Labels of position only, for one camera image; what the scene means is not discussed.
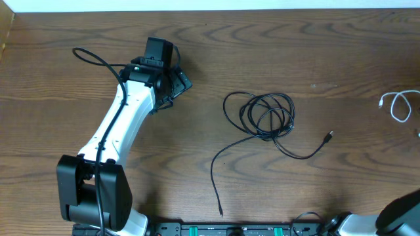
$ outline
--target white cable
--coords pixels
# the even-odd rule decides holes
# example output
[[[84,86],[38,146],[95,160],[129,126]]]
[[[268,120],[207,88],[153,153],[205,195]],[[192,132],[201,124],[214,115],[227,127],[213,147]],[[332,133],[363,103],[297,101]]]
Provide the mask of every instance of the white cable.
[[[410,106],[410,103],[408,102],[407,98],[404,96],[404,94],[405,93],[409,93],[409,92],[416,92],[416,93],[420,94],[420,91],[418,91],[418,90],[404,90],[404,91],[401,91],[401,92],[387,92],[386,94],[382,95],[381,100],[379,101],[379,108],[382,107],[382,105],[383,105],[383,98],[385,96],[388,96],[388,95],[391,95],[391,94],[395,94],[395,97],[392,100],[392,104],[391,104],[391,115],[392,115],[392,118],[394,118],[396,121],[401,122],[401,123],[406,122],[408,120],[408,118],[410,117],[410,115],[411,115],[411,106]],[[406,104],[407,104],[408,109],[409,109],[408,115],[407,115],[407,117],[404,120],[400,120],[399,118],[395,117],[395,115],[394,115],[394,104],[395,104],[396,99],[399,96],[401,96],[406,101]]]

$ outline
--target black cable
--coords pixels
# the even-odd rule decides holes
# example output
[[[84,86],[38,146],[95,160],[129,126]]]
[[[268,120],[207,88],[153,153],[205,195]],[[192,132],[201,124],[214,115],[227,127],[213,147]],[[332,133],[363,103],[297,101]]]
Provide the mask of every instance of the black cable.
[[[234,94],[246,94],[248,96],[251,96],[252,98],[240,108],[239,111],[239,118],[242,124],[242,127],[239,127],[237,124],[235,124],[228,116],[227,112],[226,112],[226,101],[227,99]],[[276,97],[278,98],[283,98],[288,106],[289,109],[286,109],[285,107],[283,107],[279,101],[276,99]],[[274,103],[276,104],[276,106],[271,106],[266,100],[267,99],[271,99],[272,101],[274,101]],[[254,118],[253,118],[253,108],[255,106],[260,106],[263,108],[266,108],[267,111],[262,114],[260,116],[260,118],[258,119],[257,122],[255,122]],[[247,110],[247,119],[248,121],[251,123],[251,126],[253,128],[253,131],[251,130],[244,121],[243,115],[245,114],[245,111]],[[288,151],[285,150],[284,148],[282,148],[277,139],[278,138],[282,138],[284,136],[287,136],[295,127],[295,115],[296,115],[296,111],[295,111],[295,105],[293,104],[292,99],[286,95],[286,94],[282,94],[282,93],[272,93],[272,94],[265,94],[265,95],[259,95],[256,96],[254,94],[250,94],[248,92],[232,92],[230,94],[228,94],[228,96],[226,96],[226,98],[224,98],[223,100],[223,113],[224,116],[228,119],[228,121],[234,125],[237,129],[239,129],[240,131],[251,135],[248,138],[244,138],[243,140],[239,140],[237,142],[234,142],[233,144],[230,144],[229,146],[223,148],[222,150],[220,150],[215,157],[213,158],[213,160],[211,161],[211,166],[210,166],[210,178],[211,178],[211,183],[213,184],[213,187],[215,189],[215,193],[216,193],[216,197],[217,197],[217,202],[219,204],[219,213],[221,216],[223,216],[223,209],[222,209],[222,205],[221,205],[221,200],[219,198],[219,194],[217,193],[217,188],[215,185],[215,181],[213,179],[213,164],[216,160],[216,158],[225,150],[227,150],[228,148],[231,148],[232,146],[235,146],[236,144],[240,144],[244,141],[250,140],[252,138],[259,138],[261,140],[264,140],[266,142],[268,141],[273,141],[274,144],[276,145],[277,149],[279,149],[279,151],[281,151],[284,155],[294,158],[294,159],[298,159],[298,160],[305,160],[308,159],[310,157],[312,157],[313,155],[315,155],[323,146],[324,144],[328,143],[330,139],[332,139],[333,137],[333,131],[329,132],[325,138],[324,141],[322,142],[322,144],[320,145],[320,147],[318,147],[312,154],[306,156],[306,157],[299,157],[297,155],[294,155],[292,153],[287,153]],[[259,127],[260,122],[268,115],[270,114],[270,130],[263,130],[262,128]],[[276,129],[273,128],[273,116],[276,116],[280,122],[280,126]]]
[[[302,218],[303,216],[308,216],[310,214],[313,214],[313,215],[317,216],[321,220],[321,225],[316,229],[316,233],[314,233],[313,235],[309,235],[309,236],[316,236],[316,235],[320,234],[322,226],[324,225],[324,219],[316,212],[305,212],[305,213],[300,214],[298,217],[293,219],[292,222],[291,222],[290,228],[293,230],[293,232],[296,234],[296,236],[299,236],[299,234],[297,234],[296,228],[293,225],[296,223],[296,221],[299,218]]]
[[[86,54],[88,54],[89,56],[92,56],[93,58],[97,59],[100,64],[98,62],[92,62],[90,60],[86,60],[84,58],[82,58],[81,56],[79,56],[76,51],[81,51],[84,52]],[[73,48],[72,50],[73,54],[80,60],[96,65],[96,66],[106,66],[115,76],[115,78],[117,78],[119,85],[121,86],[121,89],[123,91],[123,99],[121,100],[121,105],[119,106],[117,112],[114,115],[114,118],[112,118],[110,124],[108,125],[108,128],[106,128],[104,135],[102,136],[102,139],[100,140],[99,144],[98,144],[98,152],[96,153],[96,159],[95,159],[95,163],[94,163],[94,186],[95,186],[95,191],[96,191],[96,201],[98,203],[98,211],[99,211],[99,220],[100,220],[100,235],[101,236],[105,236],[105,225],[104,225],[104,211],[102,209],[102,199],[100,197],[100,188],[99,188],[99,181],[100,181],[100,174],[99,174],[99,164],[100,164],[100,156],[102,154],[102,150],[104,148],[104,144],[106,142],[106,137],[108,136],[108,134],[110,133],[114,123],[116,122],[119,114],[121,113],[121,111],[123,110],[125,103],[127,101],[127,91],[125,90],[125,86],[123,84],[123,81],[121,80],[121,78],[119,77],[118,73],[112,68],[112,66],[123,66],[122,64],[108,64],[107,62],[105,62],[103,59],[101,59],[99,56],[97,56],[96,54],[89,52],[86,49],[82,49],[82,48]]]

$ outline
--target white background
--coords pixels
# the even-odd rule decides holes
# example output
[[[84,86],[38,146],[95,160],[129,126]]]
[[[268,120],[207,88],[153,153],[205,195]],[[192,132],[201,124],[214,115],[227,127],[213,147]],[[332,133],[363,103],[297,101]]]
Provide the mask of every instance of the white background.
[[[4,0],[14,12],[413,8],[420,0]]]

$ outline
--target wooden tabletop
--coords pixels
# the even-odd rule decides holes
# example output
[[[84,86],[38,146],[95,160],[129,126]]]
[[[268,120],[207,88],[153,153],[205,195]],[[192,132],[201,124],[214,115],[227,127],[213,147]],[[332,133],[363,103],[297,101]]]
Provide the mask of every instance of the wooden tabletop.
[[[60,216],[56,165],[94,134],[116,92],[106,69],[72,55],[85,47],[111,63],[142,56],[149,36],[178,45],[193,87],[143,122],[126,175],[143,214],[185,222],[279,222],[302,212],[378,214],[420,183],[420,97],[407,123],[382,93],[420,89],[418,10],[262,10],[18,14],[0,63],[0,232],[70,235]],[[230,92],[282,92],[296,106],[280,139],[285,157],[250,140],[222,112]],[[232,98],[238,121],[246,97]],[[398,102],[397,115],[408,112]]]

